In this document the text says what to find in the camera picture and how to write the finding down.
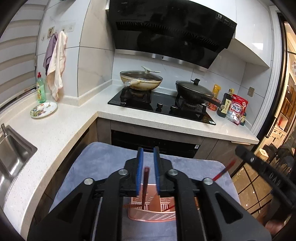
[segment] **pan lid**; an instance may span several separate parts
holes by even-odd
[[[210,98],[214,97],[214,94],[210,90],[208,90],[207,88],[205,88],[201,85],[198,85],[198,83],[200,81],[199,79],[195,79],[195,80],[191,80],[191,81],[193,81],[193,83],[188,82],[188,81],[178,80],[178,81],[176,81],[176,84],[183,86],[186,89],[190,89],[191,91],[196,92],[197,94],[205,95]]]
[[[160,71],[152,71],[149,68],[146,68],[144,66],[142,66],[142,68],[144,68],[145,71],[141,71],[141,70],[122,71],[120,72],[120,75],[137,79],[137,80],[149,80],[149,81],[163,80],[162,77],[151,73],[151,72],[160,73]]]

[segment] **glass door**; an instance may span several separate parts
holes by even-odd
[[[285,175],[294,165],[296,149],[296,35],[288,23],[284,24],[287,38],[287,62],[284,88],[275,114],[274,125],[262,139],[255,155]],[[271,188],[248,164],[232,178],[241,205],[254,217],[271,199]]]

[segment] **faucet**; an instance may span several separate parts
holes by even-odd
[[[2,128],[2,131],[3,131],[3,137],[7,137],[8,132],[6,130],[6,127],[5,127],[4,123],[1,125],[1,128]]]

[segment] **black glass cooktop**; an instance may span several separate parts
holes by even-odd
[[[198,105],[196,107],[188,106],[183,98],[178,98],[175,96],[153,91],[146,92],[143,96],[143,98],[145,98],[145,101],[143,101],[141,96],[130,98],[129,90],[130,89],[124,88],[123,90],[119,91],[108,102],[108,104],[156,112],[163,115],[171,115],[188,120],[199,121],[210,125],[216,125],[209,114],[206,113],[206,106],[204,105]]]

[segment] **blue gripper pad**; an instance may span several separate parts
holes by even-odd
[[[159,157],[159,153],[157,149],[154,147],[153,160],[154,160],[154,169],[155,169],[156,189],[157,189],[157,193],[160,194],[160,173],[158,169],[158,157]]]
[[[136,176],[136,194],[137,196],[140,193],[141,181],[142,181],[142,172],[143,172],[143,157],[144,157],[144,150],[141,148],[138,151],[137,159],[138,159],[138,169],[137,169],[137,176]]]

